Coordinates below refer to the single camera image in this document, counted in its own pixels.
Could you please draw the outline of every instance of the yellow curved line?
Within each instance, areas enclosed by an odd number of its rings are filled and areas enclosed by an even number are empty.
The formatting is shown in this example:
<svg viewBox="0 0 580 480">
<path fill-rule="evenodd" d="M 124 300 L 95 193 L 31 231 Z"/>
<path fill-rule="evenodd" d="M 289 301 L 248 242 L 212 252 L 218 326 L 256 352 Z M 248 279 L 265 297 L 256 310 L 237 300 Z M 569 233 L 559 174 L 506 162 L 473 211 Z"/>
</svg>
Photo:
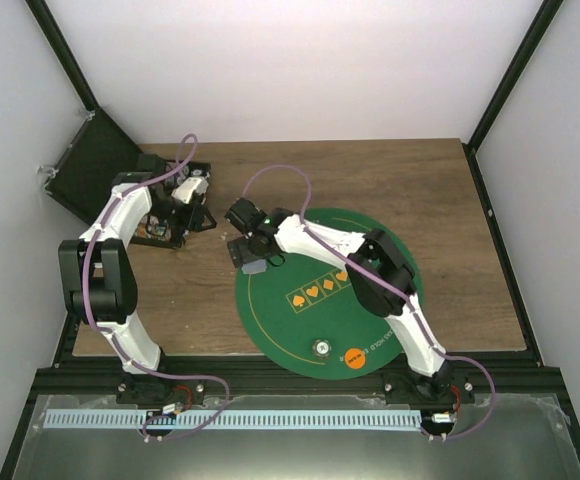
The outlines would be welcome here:
<svg viewBox="0 0 580 480">
<path fill-rule="evenodd" d="M 339 220 L 340 222 L 352 223 L 353 225 L 356 225 L 357 227 L 363 228 L 366 232 L 369 232 L 370 230 L 372 230 L 372 228 L 370 228 L 370 227 L 366 227 L 365 225 L 361 225 L 360 223 L 357 223 L 355 221 L 348 220 L 347 218 L 335 218 L 335 217 L 333 217 L 332 220 Z"/>
<path fill-rule="evenodd" d="M 303 360 L 304 362 L 312 363 L 314 365 L 325 365 L 325 363 L 315 362 L 314 360 L 307 360 L 305 358 L 302 358 L 302 357 L 299 357 L 299 356 L 295 355 L 294 353 L 291 353 L 291 352 L 287 351 L 285 348 L 283 348 L 281 345 L 279 345 L 277 342 L 275 342 L 272 339 L 272 337 L 270 337 L 270 335 L 268 335 L 268 332 L 266 332 L 263 329 L 263 327 L 261 326 L 261 323 L 259 322 L 259 318 L 257 317 L 257 314 L 254 312 L 254 307 L 252 306 L 252 296 L 250 295 L 250 281 L 251 280 L 252 280 L 252 275 L 248 275 L 248 303 L 250 304 L 250 311 L 252 312 L 252 316 L 254 317 L 254 321 L 257 322 L 257 325 L 259 325 L 259 329 L 268 338 L 268 340 L 270 340 L 270 342 L 272 342 L 272 344 L 274 346 L 276 346 L 279 350 L 281 350 L 284 353 L 287 353 L 288 355 L 290 355 L 291 357 L 296 358 L 297 360 Z"/>
</svg>

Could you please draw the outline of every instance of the silver round object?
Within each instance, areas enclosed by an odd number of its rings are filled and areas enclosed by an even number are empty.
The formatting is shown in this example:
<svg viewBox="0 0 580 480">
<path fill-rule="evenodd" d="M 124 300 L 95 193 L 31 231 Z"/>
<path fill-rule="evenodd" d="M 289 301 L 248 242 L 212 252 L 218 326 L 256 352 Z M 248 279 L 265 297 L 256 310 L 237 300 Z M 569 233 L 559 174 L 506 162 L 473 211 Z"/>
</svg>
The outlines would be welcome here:
<svg viewBox="0 0 580 480">
<path fill-rule="evenodd" d="M 312 352 L 319 358 L 326 358 L 330 355 L 330 342 L 327 340 L 316 340 L 312 346 Z"/>
</svg>

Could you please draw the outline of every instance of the green mat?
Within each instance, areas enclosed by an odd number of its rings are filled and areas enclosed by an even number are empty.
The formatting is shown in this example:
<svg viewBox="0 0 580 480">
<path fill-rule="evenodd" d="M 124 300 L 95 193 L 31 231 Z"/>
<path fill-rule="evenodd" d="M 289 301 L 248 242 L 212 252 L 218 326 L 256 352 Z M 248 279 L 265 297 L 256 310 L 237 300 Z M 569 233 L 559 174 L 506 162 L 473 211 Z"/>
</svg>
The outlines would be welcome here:
<svg viewBox="0 0 580 480">
<path fill-rule="evenodd" d="M 311 209 L 306 218 L 339 230 L 387 231 L 365 215 L 336 208 Z M 414 266 L 423 304 L 417 264 L 404 243 L 390 236 Z M 300 375 L 341 380 L 373 372 L 402 352 L 388 324 L 359 305 L 345 271 L 302 255 L 285 259 L 265 273 L 237 274 L 237 310 L 248 335 L 268 358 Z M 331 352 L 319 358 L 313 345 L 324 339 Z"/>
</svg>

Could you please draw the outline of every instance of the wood grain surface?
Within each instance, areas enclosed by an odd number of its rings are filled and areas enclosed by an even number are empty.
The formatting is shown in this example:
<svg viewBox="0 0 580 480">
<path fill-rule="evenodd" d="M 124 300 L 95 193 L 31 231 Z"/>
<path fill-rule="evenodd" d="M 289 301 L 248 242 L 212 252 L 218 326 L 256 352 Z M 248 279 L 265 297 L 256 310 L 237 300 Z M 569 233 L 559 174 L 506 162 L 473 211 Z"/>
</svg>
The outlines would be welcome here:
<svg viewBox="0 0 580 480">
<path fill-rule="evenodd" d="M 141 148 L 173 158 L 177 146 Z M 308 174 L 311 206 L 371 216 L 408 245 L 425 282 L 426 318 L 448 350 L 525 348 L 458 140 L 202 144 L 195 158 L 212 163 L 208 206 L 217 228 L 192 233 L 180 251 L 129 247 L 139 315 L 166 353 L 259 353 L 237 315 L 235 271 L 226 248 L 237 234 L 223 215 L 248 179 L 273 163 Z M 305 192 L 303 179 L 280 170 L 260 177 L 248 197 L 267 211 L 298 211 Z M 74 352 L 113 354 L 85 327 Z"/>
</svg>

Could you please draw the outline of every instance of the orange circle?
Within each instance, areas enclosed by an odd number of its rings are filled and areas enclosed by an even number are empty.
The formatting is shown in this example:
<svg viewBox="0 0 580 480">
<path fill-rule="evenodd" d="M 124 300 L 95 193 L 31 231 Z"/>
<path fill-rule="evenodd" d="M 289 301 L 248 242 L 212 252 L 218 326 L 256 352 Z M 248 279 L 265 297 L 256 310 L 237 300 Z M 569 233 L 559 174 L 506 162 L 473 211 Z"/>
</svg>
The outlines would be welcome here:
<svg viewBox="0 0 580 480">
<path fill-rule="evenodd" d="M 344 357 L 346 365 L 353 370 L 359 370 L 366 364 L 366 354 L 358 348 L 351 348 Z"/>
</svg>

